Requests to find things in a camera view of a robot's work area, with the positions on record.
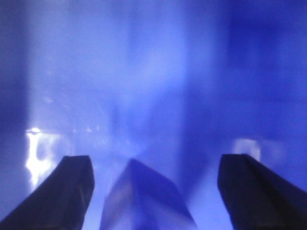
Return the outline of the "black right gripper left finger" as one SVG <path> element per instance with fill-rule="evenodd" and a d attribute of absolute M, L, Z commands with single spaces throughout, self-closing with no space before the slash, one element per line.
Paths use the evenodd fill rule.
<path fill-rule="evenodd" d="M 94 191 L 89 156 L 65 156 L 19 206 L 0 223 L 2 230 L 80 230 Z"/>

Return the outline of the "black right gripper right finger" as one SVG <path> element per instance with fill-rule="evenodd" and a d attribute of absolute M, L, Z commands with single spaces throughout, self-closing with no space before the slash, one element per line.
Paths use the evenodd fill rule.
<path fill-rule="evenodd" d="M 247 154 L 224 154 L 218 188 L 235 230 L 305 230 L 307 194 Z"/>

